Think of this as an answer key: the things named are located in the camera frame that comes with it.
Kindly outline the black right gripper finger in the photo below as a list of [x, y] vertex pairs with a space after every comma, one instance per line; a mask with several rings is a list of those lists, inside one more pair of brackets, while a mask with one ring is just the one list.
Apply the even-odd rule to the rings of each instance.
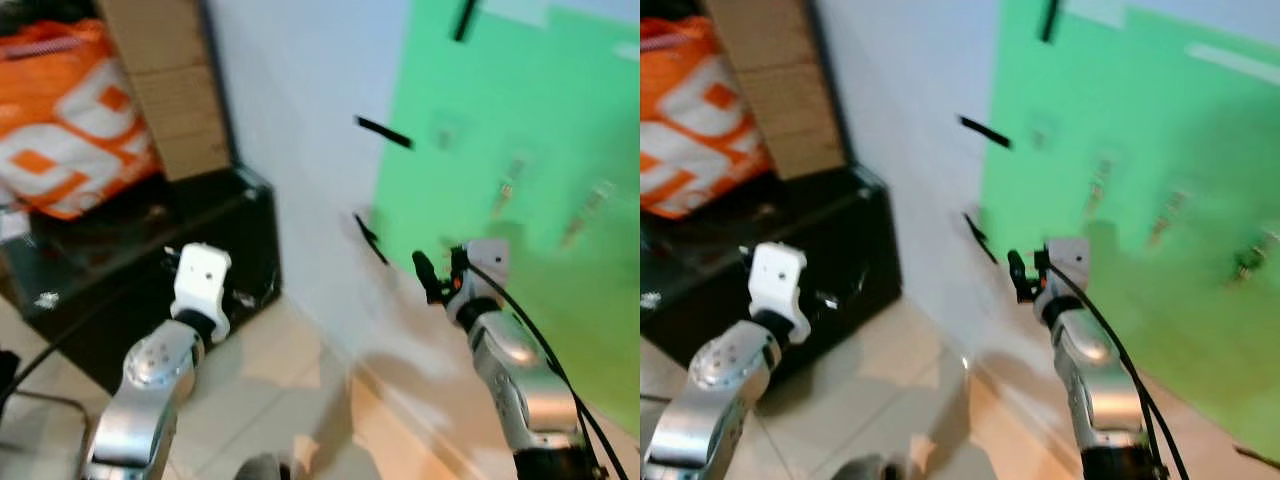
[[435, 274], [431, 260], [422, 251], [412, 252], [415, 275], [422, 287], [424, 294], [430, 305], [439, 303], [439, 279]]
[[1016, 301], [1019, 303], [1032, 302], [1032, 282], [1027, 275], [1027, 265], [1016, 250], [1007, 252], [1007, 269], [1016, 293]]

